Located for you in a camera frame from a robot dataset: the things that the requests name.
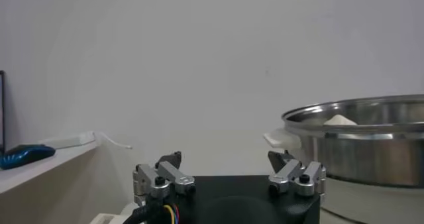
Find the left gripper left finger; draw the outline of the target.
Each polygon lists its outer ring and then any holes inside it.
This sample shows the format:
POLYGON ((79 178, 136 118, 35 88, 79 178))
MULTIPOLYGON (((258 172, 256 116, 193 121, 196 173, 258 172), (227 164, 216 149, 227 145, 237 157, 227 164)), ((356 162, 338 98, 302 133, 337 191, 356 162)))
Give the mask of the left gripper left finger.
POLYGON ((180 171, 182 153, 161 156, 155 165, 137 164, 132 173, 134 202, 146 205, 148 200, 162 201, 172 194, 192 196, 196 192, 193 176, 180 171))

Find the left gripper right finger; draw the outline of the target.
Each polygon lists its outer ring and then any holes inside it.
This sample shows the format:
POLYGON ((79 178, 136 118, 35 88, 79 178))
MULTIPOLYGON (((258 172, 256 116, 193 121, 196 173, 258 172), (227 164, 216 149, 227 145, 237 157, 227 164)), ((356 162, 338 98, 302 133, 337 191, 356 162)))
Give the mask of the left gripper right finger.
POLYGON ((325 195, 327 171, 322 163, 312 161, 304 165, 287 150, 269 151, 268 159, 274 170, 268 177, 268 191, 271 196, 279 196, 290 190, 301 197, 325 195))

